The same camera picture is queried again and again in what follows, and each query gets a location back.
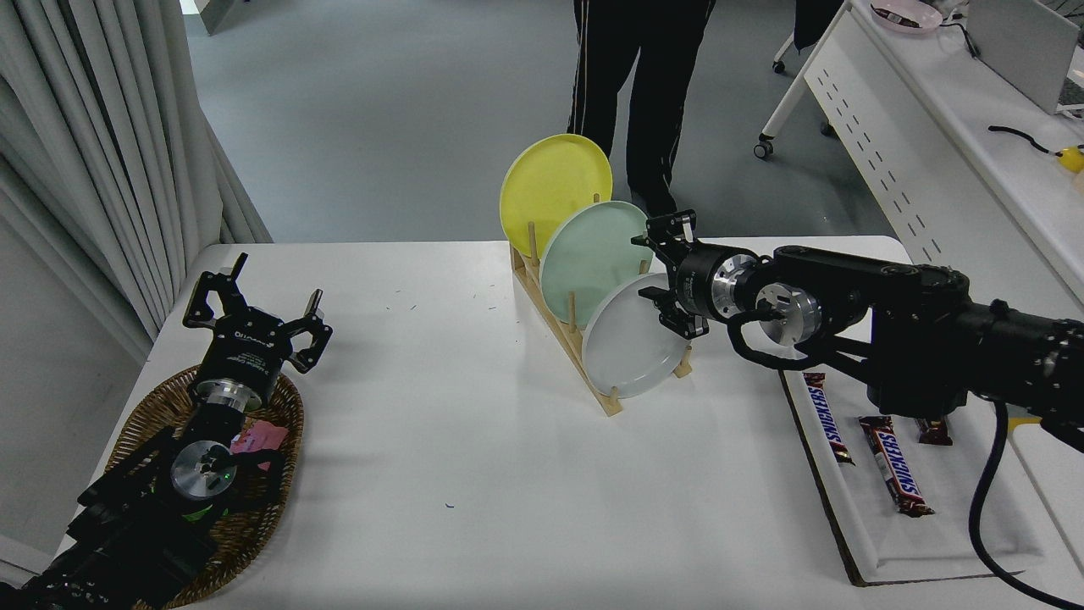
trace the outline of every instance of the laptop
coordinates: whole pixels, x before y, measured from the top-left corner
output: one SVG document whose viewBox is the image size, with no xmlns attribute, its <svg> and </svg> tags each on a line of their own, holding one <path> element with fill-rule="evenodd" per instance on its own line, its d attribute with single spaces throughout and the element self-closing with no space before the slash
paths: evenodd
<svg viewBox="0 0 1084 610">
<path fill-rule="evenodd" d="M 979 59 L 1049 114 L 1084 109 L 1080 27 L 1038 0 L 971 0 Z"/>
</svg>

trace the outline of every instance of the snickers logo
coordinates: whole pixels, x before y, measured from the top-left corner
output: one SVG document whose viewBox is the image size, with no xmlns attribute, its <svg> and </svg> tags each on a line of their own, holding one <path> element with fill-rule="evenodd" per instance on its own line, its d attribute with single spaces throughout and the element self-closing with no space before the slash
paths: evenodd
<svg viewBox="0 0 1084 610">
<path fill-rule="evenodd" d="M 918 484 L 915 483 L 915 478 L 911 476 L 911 469 L 907 467 L 907 462 L 903 459 L 903 452 L 900 451 L 900 442 L 895 439 L 895 436 L 883 430 L 878 430 L 877 440 L 880 441 L 889 469 L 892 471 L 892 477 L 900 484 L 900 491 L 921 501 L 922 496 L 918 492 Z"/>
<path fill-rule="evenodd" d="M 813 400 L 813 406 L 816 407 L 816 416 L 821 420 L 821 427 L 824 428 L 824 436 L 828 438 L 829 443 L 842 445 L 843 438 L 839 436 L 839 428 L 836 427 L 836 420 L 828 410 L 828 400 L 824 395 L 824 390 L 812 386 L 806 386 L 805 389 L 810 391 L 810 399 Z"/>
</svg>

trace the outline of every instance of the wicker basket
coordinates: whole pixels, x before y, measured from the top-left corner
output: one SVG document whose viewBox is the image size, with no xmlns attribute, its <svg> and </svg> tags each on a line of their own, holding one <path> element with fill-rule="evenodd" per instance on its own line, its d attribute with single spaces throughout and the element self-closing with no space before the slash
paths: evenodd
<svg viewBox="0 0 1084 610">
<path fill-rule="evenodd" d="M 116 466 L 147 440 L 167 426 L 183 428 L 192 415 L 192 403 L 188 395 L 189 384 L 195 378 L 196 367 L 181 372 L 160 384 L 144 398 L 128 417 L 124 429 L 113 447 L 106 470 Z M 305 427 L 305 411 L 297 388 L 280 375 L 275 382 L 271 404 L 246 414 L 253 419 L 261 419 L 287 429 L 289 432 L 279 451 L 286 458 L 282 477 L 282 502 L 248 512 L 230 514 L 219 519 L 210 531 L 218 543 L 218 553 L 203 572 L 188 587 L 181 590 L 166 608 L 177 608 L 192 603 L 215 593 L 236 577 L 256 559 L 263 545 L 274 533 L 289 496 L 289 485 L 297 467 L 297 456 L 301 450 L 301 432 Z M 258 494 L 263 482 L 257 482 L 245 495 Z M 134 608 L 150 607 L 140 602 Z"/>
</svg>

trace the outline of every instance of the yellow plate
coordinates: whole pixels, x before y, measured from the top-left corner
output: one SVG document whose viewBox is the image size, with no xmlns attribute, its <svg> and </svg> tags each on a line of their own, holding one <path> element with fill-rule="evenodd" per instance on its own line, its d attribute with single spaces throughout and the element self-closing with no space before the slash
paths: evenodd
<svg viewBox="0 0 1084 610">
<path fill-rule="evenodd" d="M 614 173 L 597 144 L 572 133 L 532 144 L 508 168 L 501 185 L 501 225 L 508 241 L 530 256 L 528 223 L 534 222 L 538 256 L 557 226 L 577 210 L 609 200 Z"/>
</svg>

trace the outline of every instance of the caster wheel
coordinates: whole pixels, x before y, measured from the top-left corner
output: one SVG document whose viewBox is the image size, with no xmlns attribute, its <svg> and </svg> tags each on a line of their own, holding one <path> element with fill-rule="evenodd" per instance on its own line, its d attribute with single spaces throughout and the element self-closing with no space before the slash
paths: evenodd
<svg viewBox="0 0 1084 610">
<path fill-rule="evenodd" d="M 761 142 L 752 147 L 752 154 L 761 159 L 766 159 L 772 155 L 772 142 Z"/>
</svg>

